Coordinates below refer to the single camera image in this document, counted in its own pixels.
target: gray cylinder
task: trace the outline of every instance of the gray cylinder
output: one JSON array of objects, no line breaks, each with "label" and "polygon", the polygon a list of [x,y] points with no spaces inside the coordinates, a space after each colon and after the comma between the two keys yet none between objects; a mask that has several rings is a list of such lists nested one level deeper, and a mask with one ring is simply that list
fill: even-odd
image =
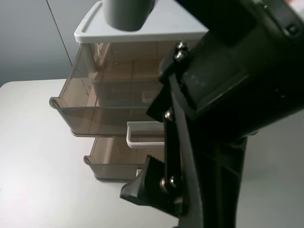
[{"label": "gray cylinder", "polygon": [[104,19],[115,29],[137,31],[148,18],[154,2],[155,0],[104,0]]}]

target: drawer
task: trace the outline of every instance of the drawer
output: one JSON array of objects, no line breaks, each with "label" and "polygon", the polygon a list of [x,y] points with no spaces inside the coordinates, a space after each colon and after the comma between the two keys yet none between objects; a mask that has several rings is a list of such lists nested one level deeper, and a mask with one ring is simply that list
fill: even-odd
[{"label": "drawer", "polygon": [[[140,141],[163,142],[163,138],[132,138]],[[143,168],[147,155],[164,160],[164,149],[131,149],[125,138],[96,138],[89,156],[84,161],[98,180],[129,181]]]},{"label": "drawer", "polygon": [[162,87],[159,63],[174,43],[81,44],[51,107],[75,136],[125,137],[128,121],[152,120],[146,110]]}]

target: storage box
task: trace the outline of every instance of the storage box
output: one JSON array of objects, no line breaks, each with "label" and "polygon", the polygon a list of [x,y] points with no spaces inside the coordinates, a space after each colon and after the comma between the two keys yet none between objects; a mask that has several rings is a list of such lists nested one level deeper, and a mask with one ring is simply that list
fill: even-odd
[{"label": "storage box", "polygon": [[[163,138],[141,139],[132,141],[159,142]],[[129,181],[143,168],[147,155],[160,161],[164,159],[163,149],[131,149],[125,138],[96,138],[89,156],[84,161],[92,169],[94,176],[102,181]]]},{"label": "storage box", "polygon": [[50,105],[76,136],[123,137],[127,121],[145,113],[161,89],[159,63],[177,41],[196,43],[207,29],[178,3],[156,1],[143,27],[125,32],[108,26],[102,1],[75,31],[80,48],[59,97]]}]

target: screw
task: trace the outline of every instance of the screw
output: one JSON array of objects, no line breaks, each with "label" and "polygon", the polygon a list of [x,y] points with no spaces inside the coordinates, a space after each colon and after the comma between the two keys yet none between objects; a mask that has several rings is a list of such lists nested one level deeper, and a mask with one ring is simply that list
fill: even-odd
[{"label": "screw", "polygon": [[178,176],[172,176],[170,177],[170,185],[175,188],[178,189],[181,187],[181,180],[179,179]]},{"label": "screw", "polygon": [[174,56],[174,59],[177,62],[181,62],[186,58],[187,53],[183,50],[178,51],[178,53]]},{"label": "screw", "polygon": [[296,25],[294,25],[294,24],[289,25],[286,28],[286,30],[288,32],[288,35],[290,35],[290,36],[294,36],[294,35],[296,35],[300,31],[300,29]]},{"label": "screw", "polygon": [[259,1],[258,4],[262,7],[262,9],[268,9],[268,6],[263,1]]},{"label": "screw", "polygon": [[184,41],[181,41],[180,43],[176,44],[176,48],[178,50],[187,50],[188,47],[189,47],[188,44],[186,42],[184,42]]},{"label": "screw", "polygon": [[168,190],[167,190],[167,188],[166,188],[166,181],[165,181],[165,178],[164,178],[164,177],[161,179],[160,186],[161,186],[161,190],[162,190],[164,193],[166,193],[166,194],[169,193]]},{"label": "screw", "polygon": [[172,111],[172,109],[169,109],[168,111],[166,111],[165,118],[169,121],[173,121],[173,111]]},{"label": "screw", "polygon": [[254,136],[254,135],[256,135],[257,133],[258,133],[258,131],[254,131],[254,132],[250,133],[249,136]]}]

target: wall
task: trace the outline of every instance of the wall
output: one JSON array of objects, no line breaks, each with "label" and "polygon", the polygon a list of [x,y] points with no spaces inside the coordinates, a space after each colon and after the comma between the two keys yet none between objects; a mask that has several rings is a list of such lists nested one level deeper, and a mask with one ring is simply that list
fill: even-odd
[{"label": "wall", "polygon": [[66,78],[67,52],[45,0],[0,1],[0,86]]},{"label": "wall", "polygon": [[302,228],[304,111],[249,138],[238,228]]},{"label": "wall", "polygon": [[73,62],[79,44],[75,41],[74,32],[91,7],[98,0],[48,0],[58,29]]}]

